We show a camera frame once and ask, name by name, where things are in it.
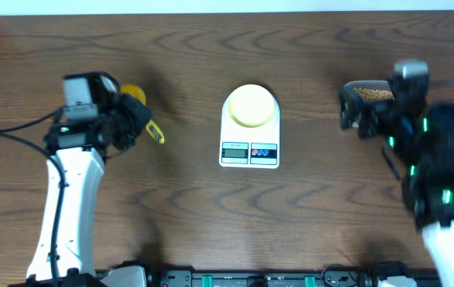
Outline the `yellow plastic scoop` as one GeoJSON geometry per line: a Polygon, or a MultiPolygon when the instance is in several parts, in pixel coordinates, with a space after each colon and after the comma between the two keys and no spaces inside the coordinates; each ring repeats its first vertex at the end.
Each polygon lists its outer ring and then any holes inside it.
{"type": "Polygon", "coordinates": [[[121,86],[123,96],[122,106],[131,118],[131,134],[134,138],[139,137],[146,131],[158,144],[165,143],[165,136],[160,127],[152,120],[153,112],[146,106],[145,92],[134,84],[121,86]]]}

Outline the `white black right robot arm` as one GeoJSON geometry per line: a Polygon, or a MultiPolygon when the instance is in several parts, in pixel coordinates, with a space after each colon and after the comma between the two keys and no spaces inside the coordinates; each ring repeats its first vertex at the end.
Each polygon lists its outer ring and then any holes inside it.
{"type": "Polygon", "coordinates": [[[454,104],[429,104],[428,75],[392,76],[386,82],[391,98],[364,100],[344,85],[336,92],[340,126],[357,128],[368,140],[380,136],[382,153],[391,151],[405,165],[400,174],[405,207],[436,267],[440,283],[454,286],[454,104]]]}

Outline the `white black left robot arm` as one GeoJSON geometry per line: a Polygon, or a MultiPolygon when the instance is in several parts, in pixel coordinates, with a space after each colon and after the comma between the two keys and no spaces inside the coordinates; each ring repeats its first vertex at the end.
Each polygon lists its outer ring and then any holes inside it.
{"type": "Polygon", "coordinates": [[[41,153],[47,159],[48,192],[40,237],[25,286],[146,284],[142,267],[96,273],[92,232],[96,197],[108,148],[130,149],[147,129],[152,111],[138,87],[122,88],[106,101],[65,106],[52,119],[41,153]]]}

